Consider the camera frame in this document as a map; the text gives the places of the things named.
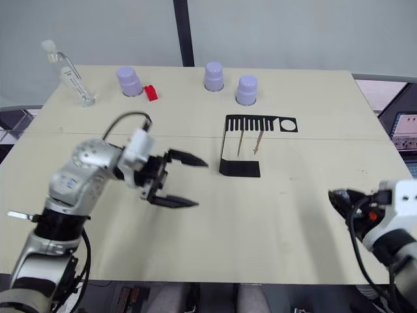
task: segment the white wall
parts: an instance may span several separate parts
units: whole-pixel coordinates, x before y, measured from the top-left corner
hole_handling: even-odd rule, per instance
[[[417,82],[415,0],[192,0],[188,6],[196,66],[345,69]]]
[[[0,110],[57,87],[45,39],[77,64],[182,66],[172,0],[0,0]]]

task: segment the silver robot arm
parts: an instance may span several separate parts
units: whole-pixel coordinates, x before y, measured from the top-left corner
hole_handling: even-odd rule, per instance
[[[197,205],[181,197],[159,197],[157,191],[164,185],[165,166],[173,158],[193,166],[207,165],[193,155],[174,150],[163,157],[150,156],[150,123],[145,126],[134,132],[125,148],[101,139],[81,143],[52,177],[41,215],[9,212],[37,225],[12,272],[10,289],[0,293],[0,312],[56,311],[75,292],[81,277],[75,277],[78,259],[73,253],[85,234],[84,223],[110,179],[122,179],[130,188],[141,188],[141,198],[156,205]]]

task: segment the clear plastic bottle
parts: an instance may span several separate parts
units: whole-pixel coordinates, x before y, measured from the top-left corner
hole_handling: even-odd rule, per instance
[[[53,63],[62,83],[70,90],[81,106],[92,106],[95,103],[93,94],[84,86],[81,76],[71,60],[57,50],[52,40],[42,42],[43,49],[48,53],[48,59]]]

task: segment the red object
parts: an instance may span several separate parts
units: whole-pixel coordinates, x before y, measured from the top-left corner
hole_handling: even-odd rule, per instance
[[[149,101],[158,99],[158,95],[156,94],[156,90],[154,86],[152,85],[144,86],[144,90],[146,92],[146,95],[148,96]]]

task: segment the screen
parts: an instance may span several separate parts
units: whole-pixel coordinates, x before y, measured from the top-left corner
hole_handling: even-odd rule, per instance
[[[417,158],[417,113],[397,114],[390,137],[403,158]]]

